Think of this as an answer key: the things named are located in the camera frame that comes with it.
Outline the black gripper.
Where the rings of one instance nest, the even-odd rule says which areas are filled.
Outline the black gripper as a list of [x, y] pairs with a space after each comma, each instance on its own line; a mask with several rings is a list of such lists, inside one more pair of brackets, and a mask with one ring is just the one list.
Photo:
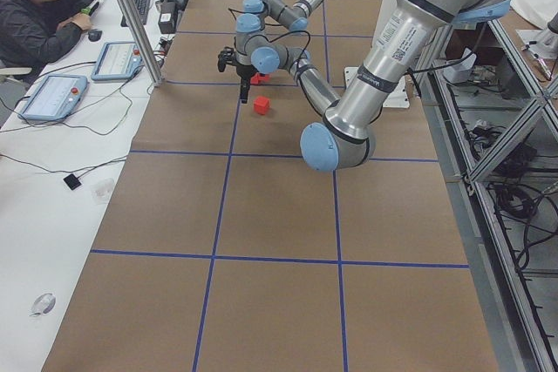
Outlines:
[[236, 74], [241, 78], [241, 103], [248, 102], [248, 94], [251, 86], [252, 78], [258, 70], [252, 65], [251, 59], [247, 55], [236, 54]]

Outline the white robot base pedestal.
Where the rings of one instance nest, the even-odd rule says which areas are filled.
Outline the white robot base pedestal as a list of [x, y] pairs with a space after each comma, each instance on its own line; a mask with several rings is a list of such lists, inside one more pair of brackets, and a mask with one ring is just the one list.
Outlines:
[[[371, 42], [371, 49], [376, 48], [376, 42], [379, 40], [383, 33], [385, 26], [391, 18], [392, 13], [396, 9], [396, 0], [382, 0], [380, 12], [378, 15], [378, 20], [376, 23], [376, 28], [374, 31], [373, 39]], [[384, 94], [380, 92], [380, 99], [382, 103], [380, 109], [383, 107], [391, 108], [408, 108], [409, 101], [407, 97], [407, 92], [405, 88], [405, 78], [401, 77], [396, 84], [395, 89], [386, 97], [383, 98]]]

